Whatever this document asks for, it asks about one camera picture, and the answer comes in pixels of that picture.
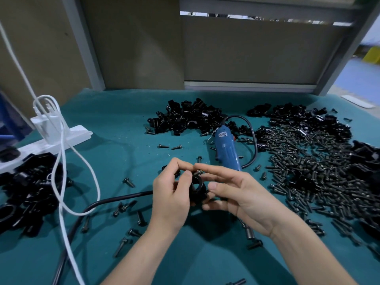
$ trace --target black cable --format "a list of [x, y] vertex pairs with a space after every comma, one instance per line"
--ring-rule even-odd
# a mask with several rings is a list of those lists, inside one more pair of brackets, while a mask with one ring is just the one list
[[253, 140], [254, 140], [254, 146], [255, 146], [254, 155], [253, 155], [253, 157], [251, 158], [251, 160], [247, 164], [244, 164], [243, 166], [241, 166], [241, 168], [244, 169], [244, 168], [247, 168], [249, 165], [251, 165], [256, 160], [256, 156], [257, 156], [257, 140], [256, 140], [255, 132], [254, 132], [254, 129], [252, 128], [251, 123], [247, 120], [247, 118], [244, 118], [243, 116], [239, 116], [239, 115], [230, 115], [230, 116], [227, 116], [227, 117], [225, 117], [223, 119], [223, 121], [221, 122], [221, 125], [225, 125], [226, 121], [228, 119], [230, 119], [230, 118], [233, 118], [233, 117], [243, 119], [248, 124], [248, 127], [251, 129], [252, 137], [253, 137]]
[[[131, 199], [131, 198], [136, 198], [136, 197], [142, 197], [142, 196], [146, 196], [146, 195], [152, 195], [152, 194], [153, 194], [153, 191], [145, 191], [145, 192], [134, 193], [134, 194], [130, 194], [130, 195], [124, 195], [124, 196], [119, 196], [119, 197], [112, 197], [112, 198], [108, 198], [108, 199], [103, 199], [103, 200], [92, 203], [90, 206], [88, 206], [86, 209], [84, 209], [83, 213], [90, 211], [92, 208], [95, 208], [99, 205], [103, 205], [103, 204], [107, 204], [107, 203], [111, 203], [111, 202], [122, 201], [122, 200], [127, 200], [127, 199]], [[84, 216], [78, 217], [74, 226], [71, 228], [69, 234], [67, 235], [70, 244], [73, 241], [75, 233], [78, 230], [79, 226], [81, 225], [83, 218], [84, 218]], [[64, 271], [66, 260], [67, 260], [67, 251], [66, 251], [66, 249], [64, 249], [63, 252], [61, 253], [60, 258], [59, 258], [58, 267], [57, 267], [57, 270], [55, 272], [55, 276], [54, 276], [53, 283], [52, 283], [53, 285], [59, 284], [59, 280], [61, 279], [62, 273]]]

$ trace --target white power strip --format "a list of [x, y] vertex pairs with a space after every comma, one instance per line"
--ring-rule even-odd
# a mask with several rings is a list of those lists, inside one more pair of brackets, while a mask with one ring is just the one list
[[[91, 131], [87, 130], [82, 125], [78, 125], [70, 128], [70, 133], [67, 136], [67, 142], [71, 146], [75, 146], [90, 139], [91, 135]], [[20, 156], [12, 161], [0, 163], [0, 174], [4, 172], [13, 173], [14, 169], [20, 166], [23, 163], [22, 160], [29, 154], [37, 155], [42, 153], [52, 153], [53, 155], [56, 155], [60, 151], [60, 146], [60, 143], [48, 144], [45, 139], [42, 139], [24, 147], [18, 148], [18, 150], [21, 152]]]

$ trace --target white cable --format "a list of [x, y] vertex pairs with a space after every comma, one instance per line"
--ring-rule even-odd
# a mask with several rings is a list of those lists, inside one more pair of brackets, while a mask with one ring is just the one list
[[[75, 261], [75, 258], [74, 258], [74, 255], [73, 255], [73, 251], [71, 250], [71, 246], [70, 246], [70, 242], [68, 240], [68, 237], [67, 237], [67, 232], [66, 232], [66, 227], [65, 227], [65, 222], [64, 222], [64, 216], [63, 216], [63, 208], [69, 212], [70, 214], [73, 214], [73, 215], [76, 215], [76, 216], [85, 216], [85, 215], [88, 215], [90, 214], [92, 211], [94, 211], [94, 209], [86, 212], [86, 213], [77, 213], [77, 212], [74, 212], [72, 211], [65, 203], [64, 203], [64, 195], [65, 195], [65, 189], [66, 189], [66, 180], [67, 180], [67, 172], [66, 172], [66, 153], [65, 153], [65, 145], [68, 145], [73, 151], [74, 153], [76, 153], [79, 158], [82, 159], [82, 161], [86, 164], [86, 166], [89, 168], [91, 174], [92, 174], [92, 177], [94, 179], [94, 182], [95, 182], [95, 186], [96, 186], [96, 189], [97, 189], [97, 201], [100, 200], [100, 187], [99, 187], [99, 184], [98, 184], [98, 180], [96, 178], [96, 175], [95, 175], [95, 172], [93, 170], [93, 168], [91, 167], [91, 165], [87, 162], [87, 160], [73, 147], [69, 144], [69, 142], [67, 141], [67, 139], [65, 138], [65, 128], [68, 129], [68, 126], [67, 126], [67, 123], [65, 121], [65, 119], [63, 118], [62, 114], [61, 114], [61, 110], [59, 108], [59, 105], [58, 105], [58, 102], [57, 100], [55, 100], [54, 97], [50, 96], [50, 95], [41, 95], [39, 97], [36, 96], [36, 94], [34, 93], [33, 91], [33, 88], [31, 87], [30, 83], [29, 83], [29, 80], [28, 78], [26, 77], [25, 75], [25, 72], [23, 71], [20, 63], [18, 62], [17, 60], [17, 57], [16, 55], [14, 54], [13, 52], [13, 49], [12, 49], [12, 46], [8, 40], [8, 37], [7, 37], [7, 34], [5, 33], [5, 30], [3, 28], [3, 25], [2, 23], [0, 22], [0, 33], [1, 33], [1, 36], [4, 40], [4, 43], [5, 43], [5, 46], [9, 52], [9, 54], [11, 55], [12, 57], [12, 60], [13, 62], [15, 63], [17, 69], [19, 70], [30, 94], [32, 95], [34, 101], [33, 101], [33, 108], [37, 114], [37, 116], [39, 116], [40, 118], [43, 117], [43, 114], [46, 116], [46, 118], [50, 121], [50, 123], [53, 125], [53, 127], [57, 130], [58, 133], [60, 133], [61, 135], [61, 143], [60, 143], [60, 151], [58, 153], [58, 156], [57, 156], [57, 159], [54, 163], [54, 166], [53, 166], [53, 170], [51, 172], [51, 184], [52, 184], [52, 188], [53, 188], [53, 191], [54, 191], [54, 194], [55, 196], [57, 197], [57, 199], [59, 200], [59, 208], [58, 208], [58, 212], [59, 212], [59, 223], [60, 223], [60, 227], [61, 227], [61, 231], [62, 231], [62, 236], [63, 236], [63, 239], [64, 239], [64, 244], [65, 244], [65, 247], [66, 247], [66, 251], [67, 251], [67, 255], [69, 257], [69, 260], [71, 262], [71, 265], [73, 267], [73, 270], [75, 272], [75, 276], [79, 282], [80, 285], [85, 285], [84, 281], [83, 281], [83, 278], [81, 276], [81, 273], [79, 272], [79, 268], [78, 268], [78, 265]], [[46, 104], [47, 104], [47, 108], [49, 108], [49, 113], [45, 110], [44, 106], [41, 104], [40, 102], [40, 99], [43, 99], [46, 101]], [[52, 119], [50, 118], [51, 116], [53, 115], [56, 115], [59, 117], [60, 119], [60, 129], [57, 128]], [[57, 170], [57, 167], [58, 167], [58, 164], [59, 164], [59, 161], [62, 157], [62, 170], [63, 170], [63, 178], [62, 178], [62, 187], [61, 187], [61, 194], [59, 195], [59, 192], [58, 192], [58, 189], [57, 189], [57, 185], [55, 183], [55, 173], [56, 173], [56, 170]]]

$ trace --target left hand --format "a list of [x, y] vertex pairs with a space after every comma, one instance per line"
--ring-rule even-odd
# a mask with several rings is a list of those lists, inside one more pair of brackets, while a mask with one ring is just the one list
[[[178, 169], [186, 170], [178, 182], [174, 174]], [[153, 208], [149, 228], [178, 234], [184, 225], [189, 209], [189, 187], [193, 179], [192, 164], [173, 158], [153, 181]]]

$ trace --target teal table surface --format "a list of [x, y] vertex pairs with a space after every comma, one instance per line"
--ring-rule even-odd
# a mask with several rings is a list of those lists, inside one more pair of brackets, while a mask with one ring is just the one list
[[[271, 103], [280, 105], [292, 102], [303, 104], [309, 109], [335, 108], [340, 121], [344, 117], [353, 119], [353, 139], [380, 146], [380, 120], [362, 111], [337, 96], [317, 97], [302, 94], [277, 93], [231, 93], [202, 91], [160, 91], [160, 90], [117, 90], [95, 92], [85, 90], [62, 107], [62, 113], [70, 127], [81, 124], [93, 132], [92, 138], [76, 146], [76, 149], [92, 165], [100, 184], [102, 199], [129, 193], [152, 190], [154, 178], [161, 167], [171, 158], [195, 163], [198, 155], [202, 162], [216, 164], [215, 152], [205, 145], [207, 137], [200, 137], [199, 131], [186, 130], [181, 136], [172, 132], [146, 135], [144, 126], [147, 119], [156, 117], [157, 111], [165, 112], [167, 102], [174, 99], [194, 101], [201, 98], [207, 105], [220, 107], [223, 113], [245, 115], [255, 105]], [[249, 118], [254, 129], [268, 125], [268, 118]], [[240, 126], [242, 120], [234, 120]], [[34, 132], [22, 144], [38, 140]], [[181, 144], [180, 150], [157, 148], [158, 144], [170, 147]], [[248, 162], [251, 148], [236, 144], [242, 162]], [[74, 211], [81, 212], [96, 200], [96, 189], [91, 174], [83, 162], [70, 150], [67, 152], [68, 176], [76, 186], [66, 190], [65, 202]], [[256, 162], [245, 171], [259, 178], [264, 167], [269, 165], [269, 154], [259, 153]], [[253, 169], [262, 165], [259, 172]], [[129, 177], [136, 185], [130, 188], [122, 183]], [[271, 182], [268, 174], [264, 187]], [[285, 199], [277, 195], [282, 202]], [[146, 227], [137, 226], [136, 210], [143, 211], [147, 221], [152, 211], [152, 197], [138, 198], [132, 211], [112, 216], [117, 203], [97, 208], [90, 220], [87, 234], [78, 233], [72, 248], [80, 271], [87, 284], [99, 284], [121, 260], [131, 245], [126, 245], [120, 258], [112, 257], [120, 240], [129, 228], [144, 232]], [[0, 195], [1, 203], [6, 201]], [[75, 217], [65, 215], [66, 227], [71, 228]], [[348, 238], [339, 235], [330, 219], [311, 214], [311, 219], [324, 224], [326, 236], [322, 238], [334, 256], [359, 284], [378, 284], [380, 260], [365, 247], [355, 247]], [[63, 249], [57, 211], [45, 217], [45, 222], [36, 238], [21, 236], [21, 231], [7, 231], [0, 235], [0, 283], [1, 284], [50, 284]], [[359, 238], [375, 243], [360, 226], [354, 227]], [[284, 260], [273, 242], [260, 234], [264, 247], [247, 251], [245, 232], [238, 222], [232, 223], [225, 212], [203, 212], [192, 208], [185, 226], [170, 246], [155, 275], [153, 284], [225, 284], [241, 278], [247, 284], [296, 284]], [[63, 274], [61, 284], [76, 284], [69, 266]]]

